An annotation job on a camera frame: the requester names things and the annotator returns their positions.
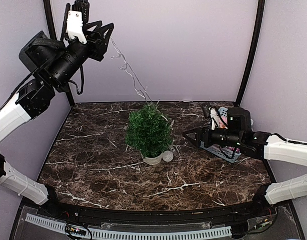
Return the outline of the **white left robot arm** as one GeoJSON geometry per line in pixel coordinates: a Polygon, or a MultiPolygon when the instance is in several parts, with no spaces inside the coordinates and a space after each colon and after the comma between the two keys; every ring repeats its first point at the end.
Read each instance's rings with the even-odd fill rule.
{"type": "MultiPolygon", "coordinates": [[[[115,25],[101,21],[80,24],[83,39],[67,33],[68,43],[49,39],[43,31],[20,51],[19,59],[30,71],[0,108],[0,143],[22,125],[36,119],[50,106],[56,93],[70,91],[72,77],[87,59],[101,62],[115,25]]],[[[0,186],[41,206],[53,218],[64,214],[55,189],[40,184],[12,167],[0,153],[0,186]]]]}

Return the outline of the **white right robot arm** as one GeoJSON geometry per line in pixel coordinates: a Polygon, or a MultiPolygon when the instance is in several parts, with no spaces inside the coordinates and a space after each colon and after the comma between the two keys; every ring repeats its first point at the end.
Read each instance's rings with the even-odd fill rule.
{"type": "MultiPolygon", "coordinates": [[[[208,149],[212,146],[232,147],[252,159],[265,162],[278,162],[307,168],[307,142],[292,140],[278,133],[254,131],[251,113],[241,107],[226,111],[226,120],[217,110],[217,118],[209,106],[203,107],[210,126],[185,131],[183,137],[196,148],[208,149]]],[[[268,206],[307,197],[307,173],[282,182],[262,185],[253,197],[248,212],[259,217],[268,206]]]]}

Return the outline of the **clear string light garland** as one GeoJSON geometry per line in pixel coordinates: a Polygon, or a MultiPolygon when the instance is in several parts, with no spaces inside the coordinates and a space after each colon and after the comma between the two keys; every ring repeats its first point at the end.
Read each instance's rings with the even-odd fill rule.
{"type": "MultiPolygon", "coordinates": [[[[122,53],[122,51],[119,49],[119,47],[116,44],[116,42],[114,40],[112,40],[111,42],[112,42],[112,45],[113,45],[115,51],[117,52],[117,56],[113,56],[112,58],[113,59],[121,58],[123,60],[123,65],[120,67],[120,70],[122,70],[123,72],[125,72],[126,74],[128,74],[131,77],[131,79],[133,81],[133,88],[134,88],[136,94],[144,100],[144,105],[146,105],[146,104],[156,104],[157,107],[158,107],[159,103],[158,102],[154,102],[152,100],[152,98],[150,97],[150,95],[148,93],[148,88],[145,87],[142,84],[142,82],[138,78],[137,74],[134,72],[132,66],[127,61],[127,58],[122,53]]],[[[173,121],[172,120],[171,120],[171,127],[172,127],[172,130],[173,130],[173,121]]],[[[166,163],[172,162],[174,160],[174,158],[175,158],[175,154],[173,152],[173,143],[171,144],[169,149],[163,153],[162,161],[164,161],[166,163]]]]}

